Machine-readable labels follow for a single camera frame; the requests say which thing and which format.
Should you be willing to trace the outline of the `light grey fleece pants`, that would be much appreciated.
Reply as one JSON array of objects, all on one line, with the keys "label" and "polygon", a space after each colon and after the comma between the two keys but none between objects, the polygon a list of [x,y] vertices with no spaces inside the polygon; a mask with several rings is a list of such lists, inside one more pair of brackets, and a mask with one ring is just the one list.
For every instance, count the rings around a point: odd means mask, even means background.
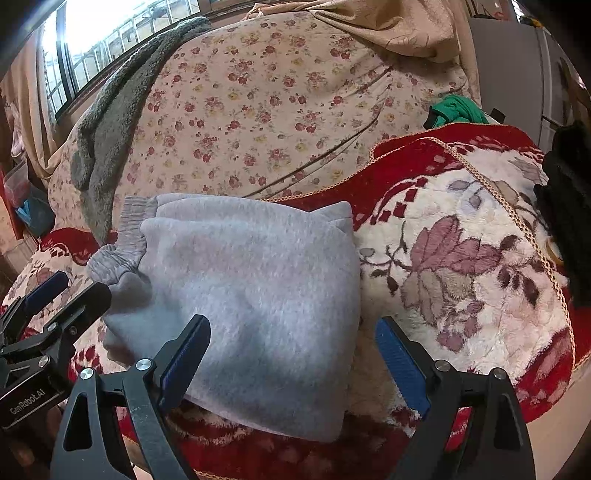
[{"label": "light grey fleece pants", "polygon": [[352,208],[307,212],[236,197],[127,197],[116,242],[88,261],[112,300],[104,345],[155,354],[195,315],[211,341],[186,394],[233,422],[339,437],[361,316]]}]

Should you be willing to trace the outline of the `blue bag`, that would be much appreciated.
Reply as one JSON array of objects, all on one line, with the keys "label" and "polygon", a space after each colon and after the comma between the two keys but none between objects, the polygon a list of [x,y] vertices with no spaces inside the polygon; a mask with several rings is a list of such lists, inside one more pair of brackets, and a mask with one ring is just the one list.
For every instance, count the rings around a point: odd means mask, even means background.
[{"label": "blue bag", "polygon": [[18,218],[34,237],[42,237],[51,231],[55,215],[43,198],[30,196],[16,209]]}]

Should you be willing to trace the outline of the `grey-green fleece cardigan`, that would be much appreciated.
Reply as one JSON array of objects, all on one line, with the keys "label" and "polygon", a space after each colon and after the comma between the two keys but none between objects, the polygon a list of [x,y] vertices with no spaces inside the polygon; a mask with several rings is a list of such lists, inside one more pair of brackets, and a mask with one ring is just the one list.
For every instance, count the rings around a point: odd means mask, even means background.
[{"label": "grey-green fleece cardigan", "polygon": [[179,46],[208,30],[207,18],[191,17],[150,38],[110,76],[81,118],[70,177],[98,244],[111,230],[115,190],[153,83]]}]

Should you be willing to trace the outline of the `red white floral blanket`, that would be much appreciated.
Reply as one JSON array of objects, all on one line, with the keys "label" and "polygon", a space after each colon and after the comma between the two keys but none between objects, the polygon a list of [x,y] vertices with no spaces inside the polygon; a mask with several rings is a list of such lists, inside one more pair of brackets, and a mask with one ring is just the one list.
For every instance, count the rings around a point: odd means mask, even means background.
[{"label": "red white floral blanket", "polygon": [[[588,312],[573,309],[534,192],[547,178],[542,154],[505,125],[451,124],[377,145],[362,170],[331,187],[269,200],[311,212],[351,205],[360,260],[361,316],[339,437],[274,434],[193,403],[168,425],[191,467],[208,479],[381,479],[419,421],[375,341],[390,316],[433,357],[460,371],[504,369],[527,421],[544,417],[589,357],[575,336]],[[52,233],[3,297],[9,305],[64,269],[69,289],[32,322],[38,332],[93,279],[99,250],[74,229]],[[98,321],[77,342],[71,373],[116,372]]]}]

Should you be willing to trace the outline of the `window with metal bars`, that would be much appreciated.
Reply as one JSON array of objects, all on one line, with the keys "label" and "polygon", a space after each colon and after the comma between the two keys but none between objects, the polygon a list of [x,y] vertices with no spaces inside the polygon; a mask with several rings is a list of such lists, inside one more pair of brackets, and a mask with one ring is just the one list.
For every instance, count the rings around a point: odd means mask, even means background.
[{"label": "window with metal bars", "polygon": [[235,16],[250,1],[64,1],[44,21],[41,46],[45,89],[54,120],[95,78],[155,34],[183,20]]}]

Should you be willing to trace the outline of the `pink floral bed sheet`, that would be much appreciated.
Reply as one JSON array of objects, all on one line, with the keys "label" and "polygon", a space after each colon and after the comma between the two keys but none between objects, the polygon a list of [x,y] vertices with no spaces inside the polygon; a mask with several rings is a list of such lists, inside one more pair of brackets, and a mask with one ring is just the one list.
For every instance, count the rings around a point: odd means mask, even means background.
[{"label": "pink floral bed sheet", "polygon": [[[378,142],[421,130],[450,94],[471,98],[458,63],[390,52],[308,12],[198,35],[169,57],[147,96],[112,227],[130,195],[273,198],[335,184],[366,165]],[[87,110],[48,185],[59,228],[90,231],[70,177]]]}]

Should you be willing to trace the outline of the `green cloth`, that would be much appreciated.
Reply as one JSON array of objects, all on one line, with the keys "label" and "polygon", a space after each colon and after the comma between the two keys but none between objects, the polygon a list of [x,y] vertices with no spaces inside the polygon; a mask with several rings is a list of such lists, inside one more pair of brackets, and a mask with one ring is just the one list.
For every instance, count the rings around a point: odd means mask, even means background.
[{"label": "green cloth", "polygon": [[485,113],[473,100],[464,96],[448,95],[429,108],[428,117],[423,127],[429,130],[458,122],[489,123]]}]

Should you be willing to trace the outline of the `beige curtain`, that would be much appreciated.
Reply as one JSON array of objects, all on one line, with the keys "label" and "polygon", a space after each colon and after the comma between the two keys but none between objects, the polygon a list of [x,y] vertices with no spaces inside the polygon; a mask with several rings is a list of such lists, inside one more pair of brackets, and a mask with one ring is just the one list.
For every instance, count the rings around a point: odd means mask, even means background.
[{"label": "beige curtain", "polygon": [[462,1],[290,1],[256,3],[248,19],[285,12],[312,16],[390,52],[458,63],[468,80],[470,97],[482,104],[476,49]]}]

